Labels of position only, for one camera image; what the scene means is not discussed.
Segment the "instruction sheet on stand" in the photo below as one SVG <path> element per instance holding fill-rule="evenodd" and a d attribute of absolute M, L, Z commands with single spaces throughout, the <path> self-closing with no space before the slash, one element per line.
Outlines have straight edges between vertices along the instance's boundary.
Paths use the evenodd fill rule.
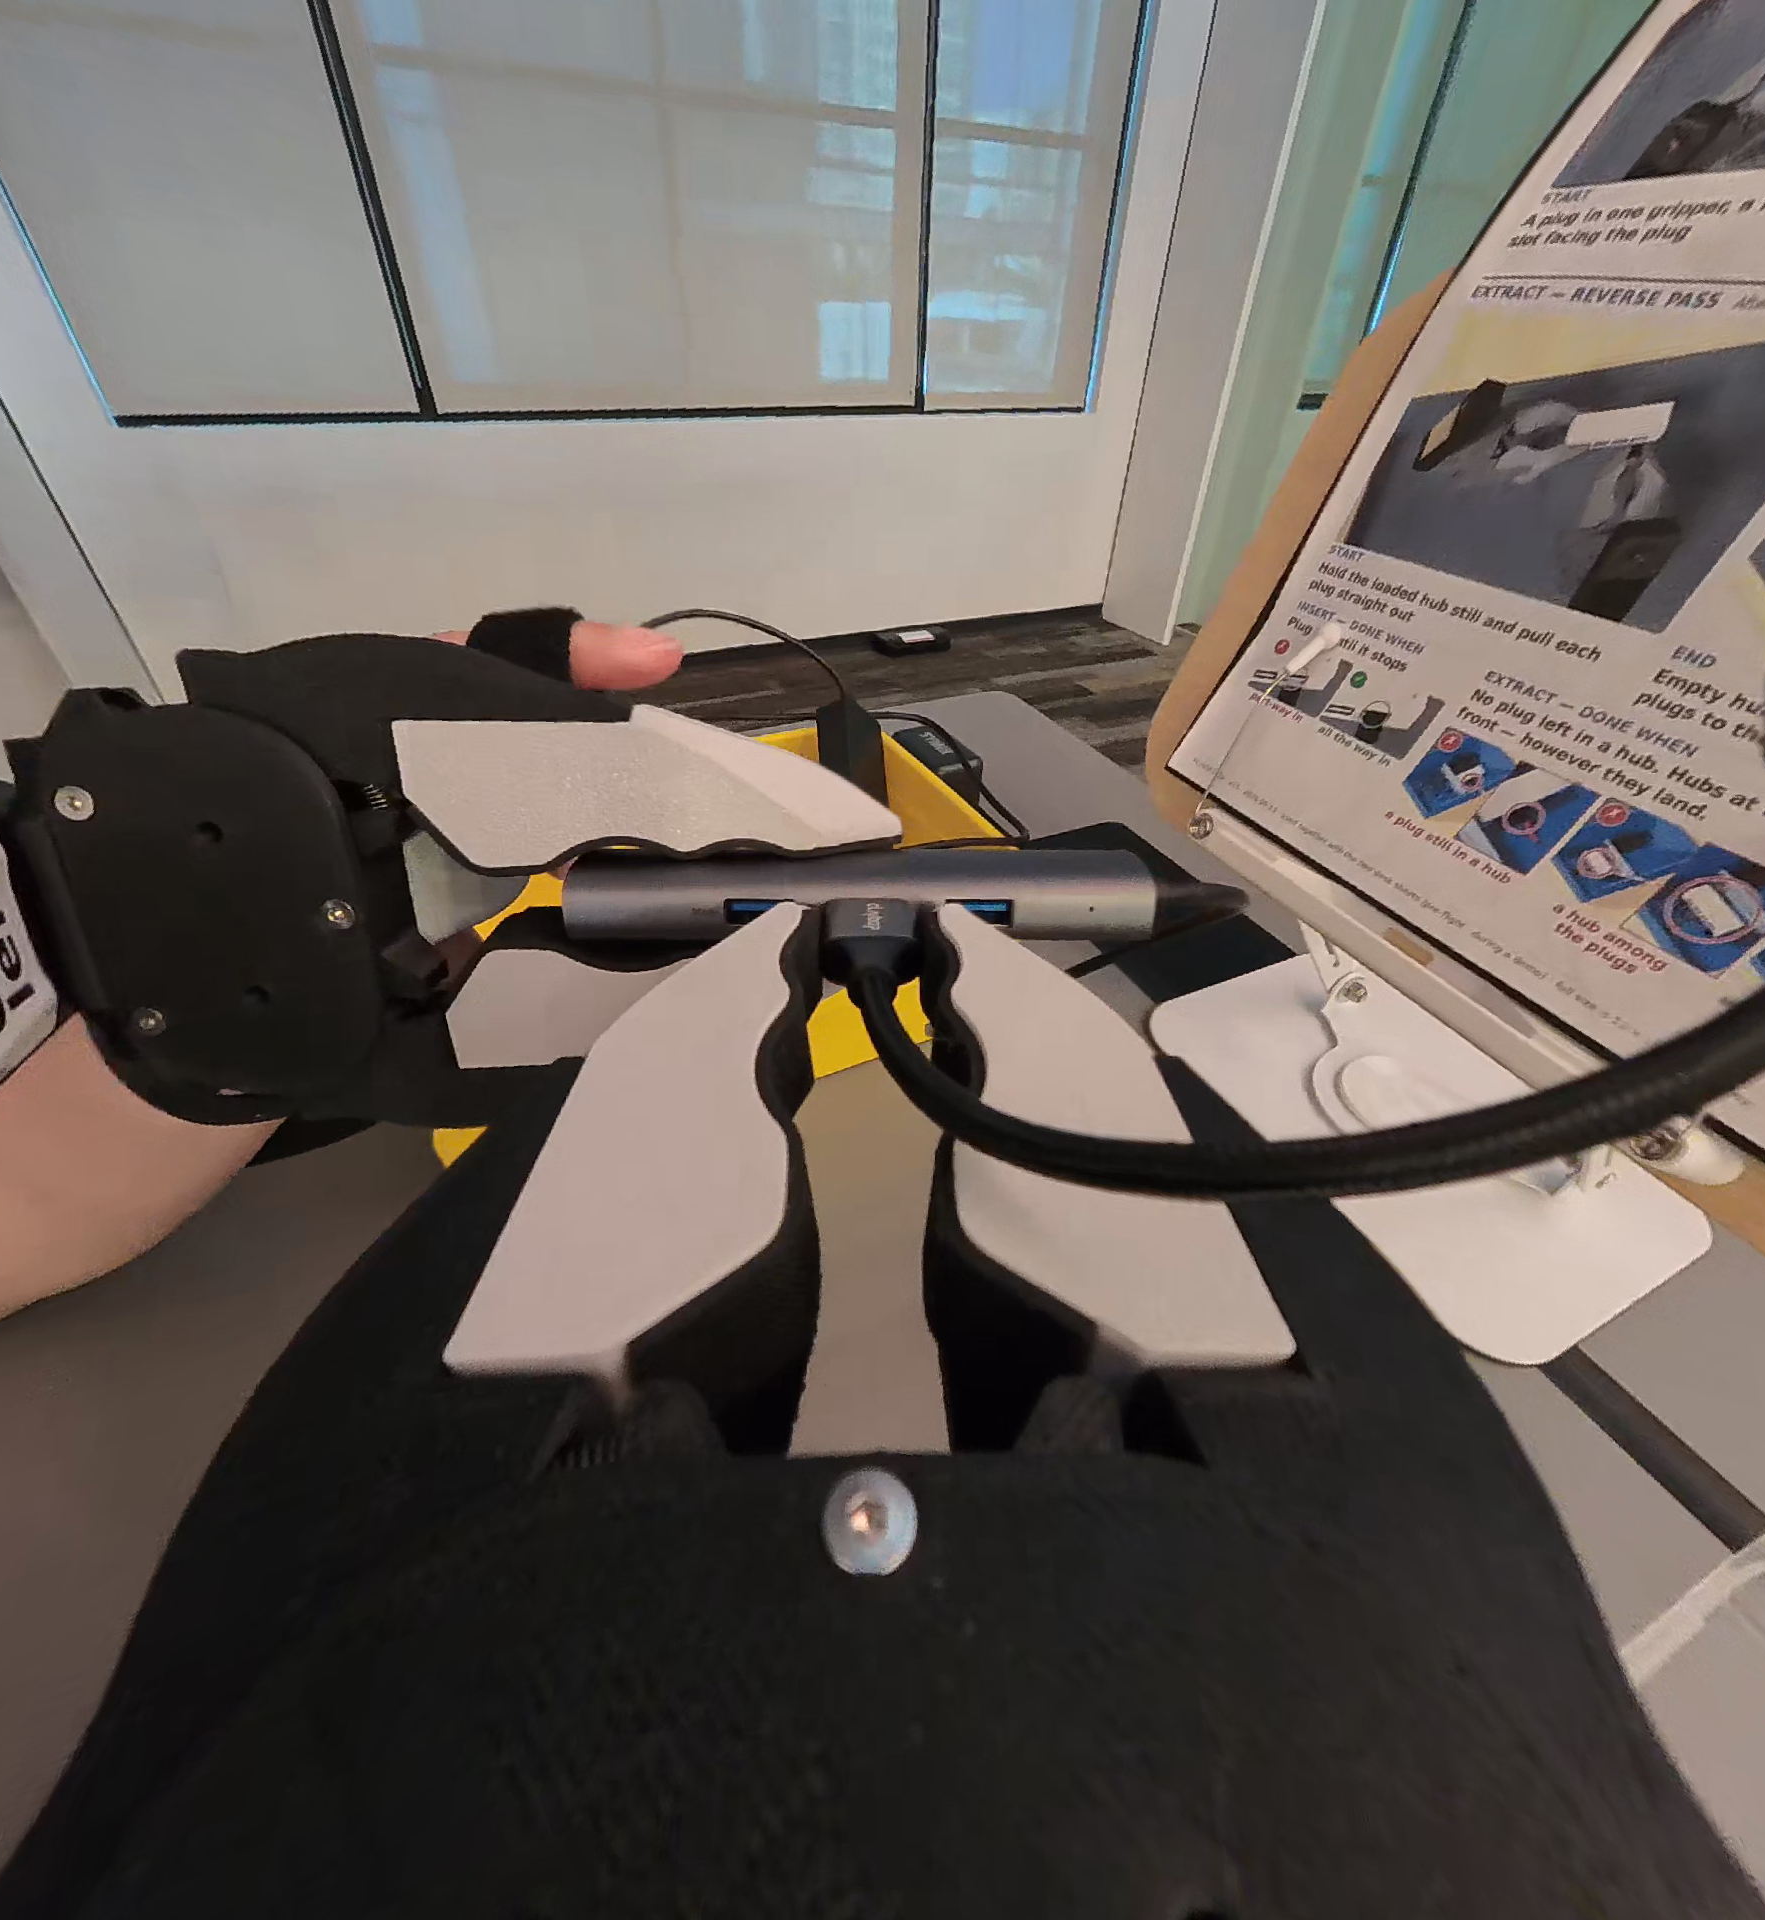
<path fill-rule="evenodd" d="M 1201 623 L 1197 636 L 1189 639 L 1183 662 L 1176 667 L 1176 680 L 1160 700 L 1148 732 L 1146 786 L 1159 814 L 1191 851 L 1226 851 L 1230 829 L 1219 825 L 1191 835 L 1191 819 L 1201 809 L 1197 789 L 1169 775 L 1167 762 L 1206 700 L 1226 680 L 1253 632 L 1260 624 L 1267 606 L 1285 584 L 1338 471 L 1372 418 L 1379 400 L 1421 332 L 1421 324 L 1436 302 L 1441 302 L 1444 286 L 1448 276 L 1429 281 L 1419 296 L 1409 296 L 1389 311 L 1365 345 L 1349 352 L 1336 388 L 1289 458 L 1253 539 L 1224 584 L 1212 593 L 1206 619 Z M 1719 1228 L 1765 1255 L 1765 1169 L 1760 1169 L 1760 1162 L 1747 1162 L 1747 1169 L 1730 1188 L 1694 1188 L 1686 1193 L 1709 1200 L 1709 1212 Z"/>

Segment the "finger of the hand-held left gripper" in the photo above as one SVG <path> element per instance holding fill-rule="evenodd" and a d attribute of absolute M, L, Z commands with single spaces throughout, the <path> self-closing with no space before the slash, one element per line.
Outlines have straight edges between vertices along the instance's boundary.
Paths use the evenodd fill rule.
<path fill-rule="evenodd" d="M 401 798 L 482 875 L 551 871 L 593 848 L 815 857 L 893 848 L 902 819 L 766 741 L 660 708 L 617 722 L 399 720 Z"/>
<path fill-rule="evenodd" d="M 446 1041 L 457 1064 L 558 1064 L 575 1059 L 573 961 L 544 924 L 520 930 L 524 908 L 558 908 L 554 871 L 527 877 L 514 900 L 441 944 L 452 965 Z"/>

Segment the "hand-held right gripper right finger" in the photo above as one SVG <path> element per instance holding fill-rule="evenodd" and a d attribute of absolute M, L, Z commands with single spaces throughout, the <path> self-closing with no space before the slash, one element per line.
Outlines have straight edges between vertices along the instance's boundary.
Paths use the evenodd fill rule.
<path fill-rule="evenodd" d="M 942 1014 L 984 1056 L 981 1097 L 1060 1133 L 1189 1143 L 1153 1047 L 1110 1003 L 981 918 L 936 918 Z M 955 1149 L 965 1245 L 1087 1321 L 1136 1370 L 1253 1370 L 1299 1344 L 1226 1206 L 1041 1178 Z"/>

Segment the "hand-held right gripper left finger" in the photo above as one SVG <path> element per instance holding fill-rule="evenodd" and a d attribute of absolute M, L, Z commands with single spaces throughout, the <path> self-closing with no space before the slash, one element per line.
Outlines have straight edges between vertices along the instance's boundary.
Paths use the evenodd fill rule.
<path fill-rule="evenodd" d="M 646 1335 L 775 1252 L 808 1199 L 816 930 L 763 911 L 593 1041 L 446 1335 L 451 1372 L 627 1384 Z"/>

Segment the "narrow glass window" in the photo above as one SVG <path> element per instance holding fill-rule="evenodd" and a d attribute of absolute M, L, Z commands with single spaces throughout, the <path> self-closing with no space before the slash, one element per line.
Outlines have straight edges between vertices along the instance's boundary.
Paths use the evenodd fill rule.
<path fill-rule="evenodd" d="M 1444 110 L 1532 144 L 1583 90 L 1610 3 L 1328 3 L 1239 324 L 1176 603 L 1194 635 L 1253 539 L 1406 249 L 1406 199 Z"/>

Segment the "person's left forearm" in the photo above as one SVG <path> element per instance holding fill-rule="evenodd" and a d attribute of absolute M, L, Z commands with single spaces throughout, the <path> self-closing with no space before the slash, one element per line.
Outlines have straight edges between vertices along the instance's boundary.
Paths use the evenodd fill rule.
<path fill-rule="evenodd" d="M 282 1130 L 204 1126 L 143 1103 L 67 1021 L 0 1087 L 0 1321 L 134 1261 Z"/>

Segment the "instruction poster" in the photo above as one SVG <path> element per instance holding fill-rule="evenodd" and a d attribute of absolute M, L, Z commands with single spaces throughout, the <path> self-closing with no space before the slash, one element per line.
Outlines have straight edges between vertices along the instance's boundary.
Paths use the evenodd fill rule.
<path fill-rule="evenodd" d="M 1653 3 L 1153 769 L 1630 1051 L 1765 983 L 1765 3 Z"/>

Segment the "slim grey usb hub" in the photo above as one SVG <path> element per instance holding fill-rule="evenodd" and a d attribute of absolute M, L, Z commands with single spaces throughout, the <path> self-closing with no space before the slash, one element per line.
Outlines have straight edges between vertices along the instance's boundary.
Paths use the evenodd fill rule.
<path fill-rule="evenodd" d="M 822 857 L 580 857 L 563 877 L 563 935 L 575 947 L 716 947 L 779 907 L 881 900 L 961 907 L 1017 940 L 1137 940 L 1156 933 L 1159 884 L 1126 854 L 969 848 Z"/>

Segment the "black flat desk pad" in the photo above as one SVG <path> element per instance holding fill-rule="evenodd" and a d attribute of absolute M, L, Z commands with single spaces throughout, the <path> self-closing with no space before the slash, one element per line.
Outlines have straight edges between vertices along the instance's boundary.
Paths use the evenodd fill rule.
<path fill-rule="evenodd" d="M 1042 835 L 1032 847 L 1126 854 L 1153 871 L 1159 884 L 1153 935 L 1037 950 L 1126 1017 L 1146 1017 L 1163 1003 L 1306 958 L 1299 921 L 1272 900 L 1243 891 L 1242 880 L 1194 844 L 1167 854 L 1128 825 L 1095 822 Z"/>

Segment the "large glass window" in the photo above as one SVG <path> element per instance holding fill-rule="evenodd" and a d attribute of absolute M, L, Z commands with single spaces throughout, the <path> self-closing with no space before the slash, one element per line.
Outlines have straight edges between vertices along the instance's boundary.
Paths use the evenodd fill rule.
<path fill-rule="evenodd" d="M 1084 411 L 1146 3 L 0 3 L 123 427 Z"/>

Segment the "clear plastic bin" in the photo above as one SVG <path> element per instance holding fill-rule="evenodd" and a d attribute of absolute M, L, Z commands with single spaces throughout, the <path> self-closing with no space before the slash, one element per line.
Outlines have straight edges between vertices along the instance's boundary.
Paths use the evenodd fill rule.
<path fill-rule="evenodd" d="M 1765 1894 L 1765 1533 L 1618 1656 L 1661 1746 Z"/>

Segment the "white stand base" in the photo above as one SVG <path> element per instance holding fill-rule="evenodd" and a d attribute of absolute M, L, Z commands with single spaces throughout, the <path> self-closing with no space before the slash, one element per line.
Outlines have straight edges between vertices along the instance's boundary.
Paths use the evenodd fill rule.
<path fill-rule="evenodd" d="M 1358 964 L 1306 958 L 1160 1003 L 1153 1043 L 1270 1140 L 1512 1100 L 1520 1074 Z M 1544 1365 L 1712 1252 L 1712 1219 L 1610 1153 L 1336 1209 L 1469 1352 Z"/>

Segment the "person's left hand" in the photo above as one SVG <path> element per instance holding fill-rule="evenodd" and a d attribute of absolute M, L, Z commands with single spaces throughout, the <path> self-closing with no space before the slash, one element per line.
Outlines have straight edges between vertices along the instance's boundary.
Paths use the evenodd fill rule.
<path fill-rule="evenodd" d="M 679 659 L 669 635 L 534 609 L 434 636 L 333 635 L 247 655 L 191 649 L 174 667 L 189 702 L 322 733 L 405 720 L 595 720 L 611 698 L 664 685 Z"/>

